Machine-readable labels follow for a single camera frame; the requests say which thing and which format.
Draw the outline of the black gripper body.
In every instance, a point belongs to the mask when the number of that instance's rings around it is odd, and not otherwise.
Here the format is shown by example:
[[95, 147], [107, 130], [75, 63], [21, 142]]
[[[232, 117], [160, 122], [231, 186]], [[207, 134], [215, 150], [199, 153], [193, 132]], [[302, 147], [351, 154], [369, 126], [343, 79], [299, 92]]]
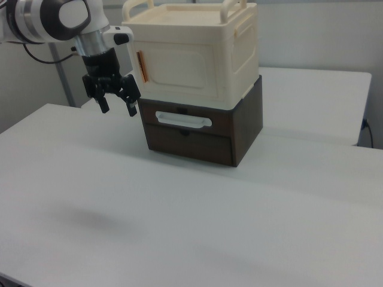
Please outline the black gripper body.
[[95, 90], [97, 83], [107, 90], [120, 90], [120, 64], [114, 48], [82, 59], [87, 70], [83, 76], [86, 90]]

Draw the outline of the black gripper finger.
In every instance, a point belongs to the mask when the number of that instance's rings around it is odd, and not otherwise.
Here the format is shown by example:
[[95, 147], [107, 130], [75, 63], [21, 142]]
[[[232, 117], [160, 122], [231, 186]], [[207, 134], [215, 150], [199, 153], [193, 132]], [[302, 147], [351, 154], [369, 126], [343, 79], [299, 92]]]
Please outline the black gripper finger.
[[134, 117], [137, 114], [137, 101], [141, 97], [134, 76], [132, 74], [117, 76], [114, 84], [115, 95], [125, 102], [129, 115]]
[[107, 100], [105, 98], [104, 88], [98, 81], [98, 78], [86, 74], [82, 77], [82, 80], [87, 96], [89, 98], [93, 98], [99, 105], [102, 113], [106, 114], [110, 110], [110, 107], [108, 106]]

